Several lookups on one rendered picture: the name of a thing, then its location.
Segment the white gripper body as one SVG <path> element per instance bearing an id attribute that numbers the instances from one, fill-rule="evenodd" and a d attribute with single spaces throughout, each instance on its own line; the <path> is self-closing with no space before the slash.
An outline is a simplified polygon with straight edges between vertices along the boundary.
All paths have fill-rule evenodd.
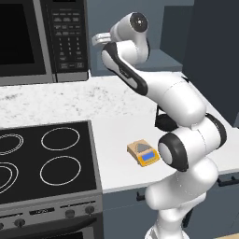
<path id="1" fill-rule="evenodd" d="M 98 44 L 107 44 L 111 41 L 111 34 L 110 33 L 101 33 L 93 36 L 91 38 L 91 42 L 94 46 Z"/>

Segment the blue-grey base cupboard front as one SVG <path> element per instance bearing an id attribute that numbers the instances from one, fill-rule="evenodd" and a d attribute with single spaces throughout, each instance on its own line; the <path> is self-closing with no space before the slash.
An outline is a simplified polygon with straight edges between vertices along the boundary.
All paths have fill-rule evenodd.
<path id="1" fill-rule="evenodd" d="M 220 176 L 239 178 L 239 172 Z M 136 201 L 137 191 L 145 194 L 141 188 L 103 196 L 105 239 L 145 238 L 158 213 L 145 201 Z M 239 233 L 239 184 L 220 187 L 216 182 L 205 200 L 187 214 L 183 230 L 190 239 L 215 239 Z"/>

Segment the black and silver microwave oven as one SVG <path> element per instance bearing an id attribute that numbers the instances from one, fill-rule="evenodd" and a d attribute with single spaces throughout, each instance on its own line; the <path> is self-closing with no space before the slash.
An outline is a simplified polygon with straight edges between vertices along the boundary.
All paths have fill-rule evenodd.
<path id="1" fill-rule="evenodd" d="M 89 78 L 86 0 L 40 0 L 55 82 Z"/>

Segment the silver oven control panel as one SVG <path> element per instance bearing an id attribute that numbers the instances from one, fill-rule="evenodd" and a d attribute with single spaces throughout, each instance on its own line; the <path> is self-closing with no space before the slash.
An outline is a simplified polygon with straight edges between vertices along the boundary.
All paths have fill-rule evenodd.
<path id="1" fill-rule="evenodd" d="M 42 204 L 22 205 L 15 208 L 1 208 L 0 222 L 4 224 L 3 230 L 17 228 L 14 221 L 18 218 L 25 220 L 24 226 L 37 225 L 39 223 L 51 222 L 65 219 L 65 211 L 73 209 L 75 217 L 91 216 L 85 212 L 87 206 L 93 206 L 94 212 L 103 211 L 101 195 L 92 195 L 86 197 L 75 197 L 55 202 L 46 202 Z"/>

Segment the microwave oven door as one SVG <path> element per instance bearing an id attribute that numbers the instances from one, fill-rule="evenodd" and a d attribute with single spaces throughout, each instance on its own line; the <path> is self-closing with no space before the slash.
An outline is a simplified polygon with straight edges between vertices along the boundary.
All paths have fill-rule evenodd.
<path id="1" fill-rule="evenodd" d="M 0 86 L 53 82 L 40 0 L 0 0 Z"/>

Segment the black glass hob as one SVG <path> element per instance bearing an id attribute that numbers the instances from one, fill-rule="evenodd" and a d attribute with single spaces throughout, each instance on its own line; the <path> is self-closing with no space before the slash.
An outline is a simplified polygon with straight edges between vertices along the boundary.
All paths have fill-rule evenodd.
<path id="1" fill-rule="evenodd" d="M 0 130 L 0 204 L 97 188 L 87 121 Z"/>

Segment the black rounded object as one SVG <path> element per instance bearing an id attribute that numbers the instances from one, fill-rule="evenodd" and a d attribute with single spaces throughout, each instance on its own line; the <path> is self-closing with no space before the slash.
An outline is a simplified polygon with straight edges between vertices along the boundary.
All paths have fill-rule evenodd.
<path id="1" fill-rule="evenodd" d="M 161 113 L 161 108 L 157 106 L 155 126 L 164 132 L 171 132 L 178 128 L 176 122 L 171 119 L 166 113 Z"/>

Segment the dark blue cabinet door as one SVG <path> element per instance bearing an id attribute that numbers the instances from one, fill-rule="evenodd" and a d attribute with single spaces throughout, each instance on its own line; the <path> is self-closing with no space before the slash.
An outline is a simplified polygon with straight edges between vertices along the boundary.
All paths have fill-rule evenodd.
<path id="1" fill-rule="evenodd" d="M 195 0 L 183 74 L 239 128 L 239 0 Z"/>

